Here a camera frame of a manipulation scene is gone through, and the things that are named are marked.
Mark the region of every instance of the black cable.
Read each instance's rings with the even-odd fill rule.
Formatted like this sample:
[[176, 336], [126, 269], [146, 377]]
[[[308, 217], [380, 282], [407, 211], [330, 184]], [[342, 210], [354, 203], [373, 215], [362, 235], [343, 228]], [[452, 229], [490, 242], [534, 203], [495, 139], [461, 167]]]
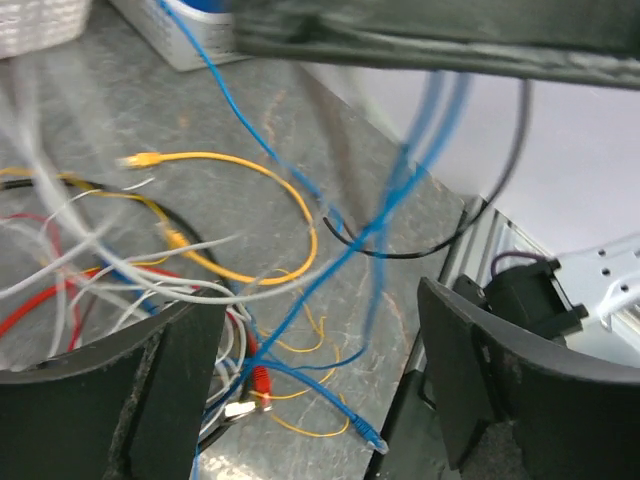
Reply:
[[[88, 185], [91, 186], [91, 188], [94, 188], [96, 190], [103, 190], [105, 192], [111, 192], [111, 193], [123, 193], [123, 194], [127, 194], [130, 195], [131, 192], [124, 192], [116, 187], [112, 187], [110, 185], [105, 185], [102, 183], [98, 183], [98, 182], [92, 182], [90, 180], [85, 180], [82, 179], [83, 182], [87, 183]], [[64, 180], [64, 184], [67, 187], [76, 187], [76, 185], [74, 185], [73, 183], [71, 183], [68, 180]], [[3, 190], [16, 190], [19, 188], [33, 188], [33, 181], [30, 178], [23, 178], [20, 180], [9, 180], [6, 182], [0, 182], [0, 191]], [[134, 197], [127, 197], [130, 200], [140, 203], [142, 205], [144, 205], [145, 207], [147, 206], [144, 201], [142, 199], [138, 199], [138, 198], [134, 198]], [[202, 238], [202, 236], [197, 232], [197, 230], [191, 226], [191, 224], [185, 220], [184, 217], [182, 217], [179, 213], [175, 212], [174, 210], [171, 210], [169, 207], [167, 207], [166, 205], [163, 205], [159, 202], [156, 202], [155, 200], [153, 200], [153, 203], [155, 203], [158, 208], [160, 210], [162, 210], [162, 212], [167, 216], [167, 218], [169, 218], [169, 220], [171, 220], [173, 223], [175, 223], [180, 230], [187, 236], [190, 238], [190, 240], [192, 240], [194, 243], [204, 243], [204, 239]], [[213, 253], [213, 250], [211, 250], [210, 248], [206, 248], [202, 250], [202, 254], [205, 256], [205, 258], [207, 260], [209, 260], [210, 262], [213, 263], [218, 263], [218, 260], [216, 259], [215, 254]], [[222, 283], [222, 285], [227, 288], [228, 290], [231, 290], [231, 285], [229, 284], [229, 281], [224, 278], [221, 277], [220, 281]], [[241, 396], [247, 396], [249, 394], [249, 392], [251, 391], [251, 380], [247, 379], [247, 381], [245, 381], [245, 383], [242, 385], [242, 391], [241, 391]], [[221, 425], [219, 425], [218, 427], [216, 427], [215, 430], [213, 430], [210, 434], [208, 434], [206, 437], [204, 437], [202, 440], [199, 441], [198, 443], [198, 449], [200, 452], [204, 451], [206, 448], [210, 447], [216, 440], [218, 440], [228, 429], [229, 427], [232, 425], [232, 423], [222, 423]]]
[[[520, 98], [518, 102], [518, 120], [516, 123], [516, 129], [514, 132], [513, 142], [511, 144], [511, 150], [509, 152], [509, 157], [507, 159], [507, 163], [500, 175], [500, 179], [498, 183], [494, 187], [493, 191], [487, 197], [486, 202], [480, 207], [478, 212], [473, 215], [468, 222], [464, 222], [458, 226], [456, 231], [449, 238], [444, 240], [443, 242], [428, 248], [422, 252], [412, 252], [412, 253], [383, 253], [376, 252], [373, 250], [360, 249], [358, 252], [368, 255], [370, 257], [376, 258], [384, 258], [389, 260], [413, 260], [417, 258], [427, 257], [429, 255], [433, 255], [434, 253], [439, 252], [440, 250], [447, 248], [453, 245], [460, 237], [462, 237], [469, 228], [475, 225], [480, 217], [487, 211], [487, 209], [495, 202], [495, 200], [502, 194], [505, 187], [509, 184], [509, 181], [513, 177], [513, 173], [518, 166], [520, 161], [520, 157], [522, 155], [522, 151], [524, 150], [524, 145], [526, 143], [527, 134], [529, 132], [529, 127], [531, 124], [531, 108], [532, 108], [532, 97], [533, 97], [533, 82], [528, 79], [521, 80], [520, 82]], [[322, 219], [324, 224], [327, 226], [329, 231], [342, 243], [347, 246], [351, 246], [352, 242], [346, 238], [344, 238], [340, 232], [336, 230], [336, 228], [331, 224], [327, 217], [323, 217]]]

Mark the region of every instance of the white panel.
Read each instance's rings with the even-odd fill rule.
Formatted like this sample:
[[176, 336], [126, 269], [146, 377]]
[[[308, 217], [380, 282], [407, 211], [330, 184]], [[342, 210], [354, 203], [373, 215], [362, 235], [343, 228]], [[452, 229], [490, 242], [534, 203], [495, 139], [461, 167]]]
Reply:
[[[339, 67], [316, 66], [349, 102]], [[421, 72], [362, 70], [398, 134], [420, 97]], [[505, 161], [515, 120], [517, 83], [476, 76], [458, 135], [434, 168], [465, 194], [491, 189]], [[551, 253], [584, 249], [640, 231], [640, 93], [537, 82], [534, 120], [521, 167], [497, 206]]]

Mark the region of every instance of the plastic basket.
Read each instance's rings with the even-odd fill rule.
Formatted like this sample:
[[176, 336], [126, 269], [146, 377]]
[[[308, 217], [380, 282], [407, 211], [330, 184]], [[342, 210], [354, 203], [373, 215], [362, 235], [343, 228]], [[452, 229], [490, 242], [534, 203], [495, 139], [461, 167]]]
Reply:
[[[204, 62], [157, 0], [110, 0], [176, 70], [202, 68]], [[215, 63], [243, 58], [235, 53], [230, 13], [206, 13], [179, 0], [167, 0]]]
[[91, 0], [0, 0], [0, 58], [52, 47], [79, 36]]

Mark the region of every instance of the purple cable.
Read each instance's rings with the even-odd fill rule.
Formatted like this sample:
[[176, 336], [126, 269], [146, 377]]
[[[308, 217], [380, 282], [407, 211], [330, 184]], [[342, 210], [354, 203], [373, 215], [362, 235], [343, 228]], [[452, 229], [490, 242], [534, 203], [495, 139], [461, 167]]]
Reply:
[[547, 257], [545, 257], [544, 255], [540, 255], [539, 253], [519, 252], [517, 250], [508, 250], [506, 252], [502, 252], [491, 261], [491, 278], [494, 278], [498, 274], [498, 263], [500, 262], [500, 260], [511, 257], [528, 258], [530, 260], [536, 261], [547, 259]]

